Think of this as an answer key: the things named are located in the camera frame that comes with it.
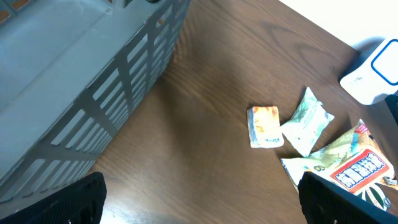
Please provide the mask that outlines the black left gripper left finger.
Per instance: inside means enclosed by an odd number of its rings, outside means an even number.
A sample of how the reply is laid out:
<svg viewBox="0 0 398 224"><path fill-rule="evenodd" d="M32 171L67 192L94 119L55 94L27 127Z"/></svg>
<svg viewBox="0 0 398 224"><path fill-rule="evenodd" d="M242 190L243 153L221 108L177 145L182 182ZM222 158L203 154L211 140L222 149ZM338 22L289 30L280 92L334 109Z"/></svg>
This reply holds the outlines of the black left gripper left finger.
<svg viewBox="0 0 398 224"><path fill-rule="evenodd" d="M103 174L93 172L1 219L1 224L99 224L106 194Z"/></svg>

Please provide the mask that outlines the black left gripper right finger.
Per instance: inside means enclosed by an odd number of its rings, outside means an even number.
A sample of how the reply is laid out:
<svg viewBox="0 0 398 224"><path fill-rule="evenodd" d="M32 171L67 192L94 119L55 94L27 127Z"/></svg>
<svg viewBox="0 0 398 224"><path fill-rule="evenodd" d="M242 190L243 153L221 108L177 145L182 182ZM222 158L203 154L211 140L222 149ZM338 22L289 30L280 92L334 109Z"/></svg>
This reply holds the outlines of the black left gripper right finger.
<svg viewBox="0 0 398 224"><path fill-rule="evenodd" d="M358 198L313 172L298 184L302 213L308 223L396 224L397 217Z"/></svg>

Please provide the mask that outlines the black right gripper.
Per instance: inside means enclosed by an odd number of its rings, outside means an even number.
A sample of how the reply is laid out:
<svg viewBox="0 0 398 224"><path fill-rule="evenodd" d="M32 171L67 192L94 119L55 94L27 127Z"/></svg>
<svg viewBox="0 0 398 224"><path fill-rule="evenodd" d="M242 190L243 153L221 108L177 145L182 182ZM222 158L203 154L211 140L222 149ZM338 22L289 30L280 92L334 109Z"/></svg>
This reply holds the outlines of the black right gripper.
<svg viewBox="0 0 398 224"><path fill-rule="evenodd" d="M386 105L389 108L396 124L398 124L398 96L389 95L385 98Z"/></svg>

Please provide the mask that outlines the small green round-logo box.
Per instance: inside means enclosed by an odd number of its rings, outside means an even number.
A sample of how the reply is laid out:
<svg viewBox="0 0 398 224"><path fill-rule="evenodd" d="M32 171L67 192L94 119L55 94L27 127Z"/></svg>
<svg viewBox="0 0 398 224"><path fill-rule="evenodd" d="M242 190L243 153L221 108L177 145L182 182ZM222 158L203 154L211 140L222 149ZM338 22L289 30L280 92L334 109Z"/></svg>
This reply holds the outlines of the small green round-logo box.
<svg viewBox="0 0 398 224"><path fill-rule="evenodd" d="M391 201L386 197L382 189L376 184L365 187L362 189L362 191L360 191L359 194L357 194L357 196L367 203L384 210L385 212L391 207Z"/></svg>

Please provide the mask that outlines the yellow snack bag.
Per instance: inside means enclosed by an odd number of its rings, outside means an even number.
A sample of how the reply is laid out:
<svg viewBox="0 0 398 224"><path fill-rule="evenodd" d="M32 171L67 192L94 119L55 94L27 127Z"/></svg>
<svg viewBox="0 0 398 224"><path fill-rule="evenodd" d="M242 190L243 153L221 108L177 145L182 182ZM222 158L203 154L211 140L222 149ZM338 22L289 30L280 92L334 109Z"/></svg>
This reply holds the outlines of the yellow snack bag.
<svg viewBox="0 0 398 224"><path fill-rule="evenodd" d="M363 120L309 156L282 159L281 164L295 187L305 172L313 172L355 195L372 184L397 189L394 167Z"/></svg>

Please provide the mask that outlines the teal snack pack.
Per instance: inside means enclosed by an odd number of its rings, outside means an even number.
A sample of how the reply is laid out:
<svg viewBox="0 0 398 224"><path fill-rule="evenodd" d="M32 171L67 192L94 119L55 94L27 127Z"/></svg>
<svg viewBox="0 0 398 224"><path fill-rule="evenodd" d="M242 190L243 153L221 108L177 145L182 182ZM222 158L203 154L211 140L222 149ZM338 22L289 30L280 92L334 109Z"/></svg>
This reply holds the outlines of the teal snack pack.
<svg viewBox="0 0 398 224"><path fill-rule="evenodd" d="M307 157L323 130L334 118L307 87L291 119L280 128L294 149L303 157Z"/></svg>

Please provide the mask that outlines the small orange packet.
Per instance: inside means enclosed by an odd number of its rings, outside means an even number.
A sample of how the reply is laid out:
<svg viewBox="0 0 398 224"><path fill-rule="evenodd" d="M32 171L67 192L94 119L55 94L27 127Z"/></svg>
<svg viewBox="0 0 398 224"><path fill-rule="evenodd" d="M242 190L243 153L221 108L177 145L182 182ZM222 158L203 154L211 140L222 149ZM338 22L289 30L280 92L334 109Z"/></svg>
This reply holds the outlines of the small orange packet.
<svg viewBox="0 0 398 224"><path fill-rule="evenodd" d="M252 148L276 148L284 145L276 106L253 106L247 110L248 132Z"/></svg>

